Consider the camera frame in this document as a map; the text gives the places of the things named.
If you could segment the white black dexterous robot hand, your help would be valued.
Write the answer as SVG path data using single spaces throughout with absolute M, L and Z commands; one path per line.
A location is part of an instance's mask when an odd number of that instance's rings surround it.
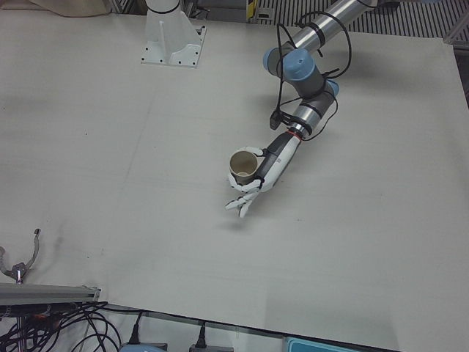
M 277 183 L 289 162 L 292 160 L 298 146 L 300 137 L 291 131 L 279 134 L 266 148 L 243 147 L 237 152 L 248 152 L 262 162 L 252 175 L 252 180 L 245 185 L 236 178 L 233 171 L 228 175 L 229 185 L 240 192 L 237 199 L 225 205 L 226 210 L 237 209 L 238 216 L 243 218 L 252 202 L 264 192 L 269 191 Z

